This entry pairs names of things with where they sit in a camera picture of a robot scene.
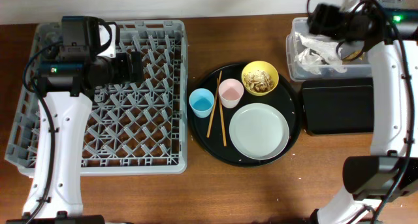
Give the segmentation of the white paper napkin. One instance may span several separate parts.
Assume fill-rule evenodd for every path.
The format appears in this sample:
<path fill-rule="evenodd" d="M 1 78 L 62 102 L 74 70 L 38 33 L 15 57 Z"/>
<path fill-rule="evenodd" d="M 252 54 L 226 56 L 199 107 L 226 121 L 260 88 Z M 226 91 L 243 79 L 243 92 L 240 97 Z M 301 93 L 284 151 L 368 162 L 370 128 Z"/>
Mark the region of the white paper napkin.
<path fill-rule="evenodd" d="M 334 65 L 333 69 L 339 73 L 347 71 L 345 67 L 342 67 L 341 48 L 338 47 L 337 42 L 323 42 L 302 36 L 300 33 L 295 33 L 295 35 L 305 46 L 305 49 L 296 55 L 295 61 L 299 61 L 305 71 L 312 74 L 321 74 L 319 67 L 312 67 L 312 65 L 325 64 Z"/>

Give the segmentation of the light blue plastic cup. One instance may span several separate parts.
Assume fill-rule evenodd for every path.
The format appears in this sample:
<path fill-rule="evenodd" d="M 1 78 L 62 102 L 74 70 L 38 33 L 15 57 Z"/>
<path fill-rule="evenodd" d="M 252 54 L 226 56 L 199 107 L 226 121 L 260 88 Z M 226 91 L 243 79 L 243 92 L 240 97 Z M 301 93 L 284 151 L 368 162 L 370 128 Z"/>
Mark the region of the light blue plastic cup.
<path fill-rule="evenodd" d="M 212 112 L 214 103 L 214 94 L 208 89 L 195 89 L 189 96 L 189 105 L 198 118 L 208 117 Z"/>

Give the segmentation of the yellow plastic bowl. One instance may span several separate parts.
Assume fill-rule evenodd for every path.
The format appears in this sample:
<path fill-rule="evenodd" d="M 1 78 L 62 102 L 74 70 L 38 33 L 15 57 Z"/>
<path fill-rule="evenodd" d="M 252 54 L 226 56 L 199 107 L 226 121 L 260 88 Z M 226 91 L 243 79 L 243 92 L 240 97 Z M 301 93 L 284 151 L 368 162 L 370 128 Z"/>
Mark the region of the yellow plastic bowl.
<path fill-rule="evenodd" d="M 272 92 L 279 84 L 280 77 L 276 68 L 266 61 L 252 61 L 241 72 L 244 89 L 254 96 L 264 96 Z"/>

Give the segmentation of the pile of food scraps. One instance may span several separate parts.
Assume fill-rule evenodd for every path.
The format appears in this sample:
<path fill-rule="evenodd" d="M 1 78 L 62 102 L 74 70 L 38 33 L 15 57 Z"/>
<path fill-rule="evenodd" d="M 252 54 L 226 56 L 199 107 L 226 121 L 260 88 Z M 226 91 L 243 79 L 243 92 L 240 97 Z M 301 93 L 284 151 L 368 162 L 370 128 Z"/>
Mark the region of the pile of food scraps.
<path fill-rule="evenodd" d="M 251 91 L 264 93 L 272 90 L 275 83 L 271 76 L 265 71 L 249 72 L 243 75 L 244 85 Z"/>

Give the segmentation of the pink plastic cup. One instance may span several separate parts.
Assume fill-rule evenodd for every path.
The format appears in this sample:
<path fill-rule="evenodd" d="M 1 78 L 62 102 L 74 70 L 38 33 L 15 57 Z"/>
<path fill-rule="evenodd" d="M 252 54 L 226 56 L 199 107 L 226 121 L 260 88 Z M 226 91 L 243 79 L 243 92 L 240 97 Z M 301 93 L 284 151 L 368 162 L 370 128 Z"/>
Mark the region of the pink plastic cup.
<path fill-rule="evenodd" d="M 218 92 L 222 105 L 226 108 L 234 108 L 244 94 L 244 87 L 241 81 L 229 78 L 220 83 Z"/>

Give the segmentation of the grey round plate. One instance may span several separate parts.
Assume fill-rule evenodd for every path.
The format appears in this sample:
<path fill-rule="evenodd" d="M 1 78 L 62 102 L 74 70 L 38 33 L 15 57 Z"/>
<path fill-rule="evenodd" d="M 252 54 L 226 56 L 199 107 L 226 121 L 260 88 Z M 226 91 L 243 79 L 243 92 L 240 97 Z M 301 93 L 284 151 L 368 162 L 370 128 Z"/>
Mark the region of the grey round plate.
<path fill-rule="evenodd" d="M 261 161 L 284 151 L 290 129 L 277 109 L 263 103 L 251 103 L 234 113 L 229 124 L 229 136 L 242 155 Z"/>

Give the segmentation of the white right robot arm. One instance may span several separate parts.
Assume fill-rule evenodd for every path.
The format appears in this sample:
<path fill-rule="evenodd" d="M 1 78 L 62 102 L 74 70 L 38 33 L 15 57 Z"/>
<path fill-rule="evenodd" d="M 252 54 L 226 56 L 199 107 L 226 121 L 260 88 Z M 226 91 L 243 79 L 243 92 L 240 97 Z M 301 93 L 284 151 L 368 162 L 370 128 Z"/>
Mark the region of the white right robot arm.
<path fill-rule="evenodd" d="M 417 190 L 417 12 L 362 0 L 349 11 L 320 4 L 308 16 L 314 35 L 361 41 L 374 84 L 370 155 L 346 159 L 343 187 L 312 223 L 373 220 L 386 204 Z"/>

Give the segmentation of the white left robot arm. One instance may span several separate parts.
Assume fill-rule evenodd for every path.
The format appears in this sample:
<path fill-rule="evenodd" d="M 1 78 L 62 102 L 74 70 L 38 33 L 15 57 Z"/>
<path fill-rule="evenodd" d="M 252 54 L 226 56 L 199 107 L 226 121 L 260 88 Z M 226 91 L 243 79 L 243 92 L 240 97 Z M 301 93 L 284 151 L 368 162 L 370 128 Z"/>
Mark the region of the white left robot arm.
<path fill-rule="evenodd" d="M 39 100 L 40 135 L 31 191 L 20 223 L 103 223 L 100 215 L 83 216 L 80 169 L 84 132 L 99 88 L 144 80 L 140 52 L 116 53 L 120 28 L 91 16 L 68 16 L 61 37 L 41 54 L 24 88 Z"/>

